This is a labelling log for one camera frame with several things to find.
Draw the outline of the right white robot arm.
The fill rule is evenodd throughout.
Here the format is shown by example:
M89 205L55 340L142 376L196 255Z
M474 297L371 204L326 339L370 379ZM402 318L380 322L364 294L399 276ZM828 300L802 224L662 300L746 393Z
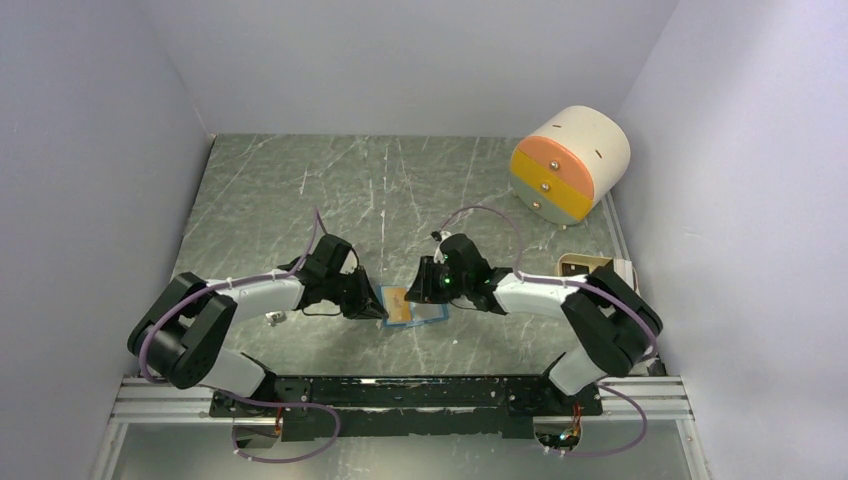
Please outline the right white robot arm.
M587 385L625 377L657 352L663 323L611 264L570 277L534 276L494 267L465 234L444 234L434 255L421 257L405 295L417 304L465 299L481 312L563 319L578 339L546 370L542 406L562 414Z

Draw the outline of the beige oval tray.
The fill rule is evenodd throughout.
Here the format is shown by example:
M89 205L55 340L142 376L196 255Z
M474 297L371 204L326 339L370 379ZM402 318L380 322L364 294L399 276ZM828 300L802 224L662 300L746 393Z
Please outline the beige oval tray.
M640 293L638 274L633 263L619 257L566 253L557 261L556 274L563 277L590 274L606 266L611 267L636 293Z

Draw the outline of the blue card holder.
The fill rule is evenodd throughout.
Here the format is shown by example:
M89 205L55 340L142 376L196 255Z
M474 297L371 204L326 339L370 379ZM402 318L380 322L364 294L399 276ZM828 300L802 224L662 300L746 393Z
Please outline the blue card holder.
M382 297L381 297L381 288L378 289L379 297L381 304L383 306ZM411 328L419 325L425 325L428 323L439 322L443 320L447 320L449 318L449 310L445 304L416 304L410 303L412 308L412 322L407 325L401 326L387 326L385 324L385 319L383 319L384 327L397 327L397 328Z

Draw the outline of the small white plastic piece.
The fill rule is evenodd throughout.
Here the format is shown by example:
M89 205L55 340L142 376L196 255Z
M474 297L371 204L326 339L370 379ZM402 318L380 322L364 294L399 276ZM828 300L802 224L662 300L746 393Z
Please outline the small white plastic piece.
M281 323L283 323L287 318L287 315L283 311L275 311L268 312L265 314L265 320L268 326L275 327Z

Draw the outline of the beige cylindrical drawer box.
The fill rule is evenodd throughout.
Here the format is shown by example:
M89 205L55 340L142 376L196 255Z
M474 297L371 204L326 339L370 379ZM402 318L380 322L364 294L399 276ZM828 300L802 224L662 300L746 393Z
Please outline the beige cylindrical drawer box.
M581 222L623 177L629 140L611 118L569 106L513 150L510 186L535 214L561 228Z

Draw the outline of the aluminium rail frame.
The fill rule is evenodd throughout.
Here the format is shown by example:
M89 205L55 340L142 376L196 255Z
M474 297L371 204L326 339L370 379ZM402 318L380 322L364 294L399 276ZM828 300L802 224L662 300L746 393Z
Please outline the aluminium rail frame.
M323 224L317 223L309 247L325 234L328 233ZM469 301L465 301L470 309L475 310ZM120 389L112 411L115 417L136 421L213 418L209 414L209 407L216 393L222 393L229 398L253 406L265 407L268 404L265 400L258 400L257 396L242 397L204 385L179 389L165 382L159 374L154 374L152 377L143 375L141 368L140 374L141 377L137 383ZM605 410L604 400L608 397L630 403L641 416L647 416L653 411L670 415L675 411L683 410L688 403L683 385L677 380L634 378L630 372L625 377L607 377L589 385L599 390L602 413Z

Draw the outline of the orange credit card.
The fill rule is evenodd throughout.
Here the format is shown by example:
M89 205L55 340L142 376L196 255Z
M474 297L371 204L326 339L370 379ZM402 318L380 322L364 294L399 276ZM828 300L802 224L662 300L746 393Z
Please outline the orange credit card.
M381 297L383 307L387 312L387 326L401 326L412 322L412 308L405 299L407 288L403 286L383 286Z

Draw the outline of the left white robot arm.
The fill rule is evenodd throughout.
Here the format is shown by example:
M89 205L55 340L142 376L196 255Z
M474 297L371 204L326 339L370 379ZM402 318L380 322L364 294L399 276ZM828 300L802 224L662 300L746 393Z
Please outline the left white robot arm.
M127 349L147 377L159 374L179 389L228 391L249 414L264 415L277 400L276 378L259 361L224 348L230 327L321 302L336 305L346 319L385 318L365 268L344 267L355 256L349 242L325 234L304 255L267 273L218 281L179 274L132 330Z

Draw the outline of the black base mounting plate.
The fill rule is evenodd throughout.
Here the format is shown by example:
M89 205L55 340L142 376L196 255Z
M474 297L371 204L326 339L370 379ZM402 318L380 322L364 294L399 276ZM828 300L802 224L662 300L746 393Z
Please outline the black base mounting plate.
M543 417L598 416L602 402L588 385L566 395L541 374L405 377L280 376L253 406L222 393L209 414L244 425L268 420L283 442L342 437L499 434L532 439Z

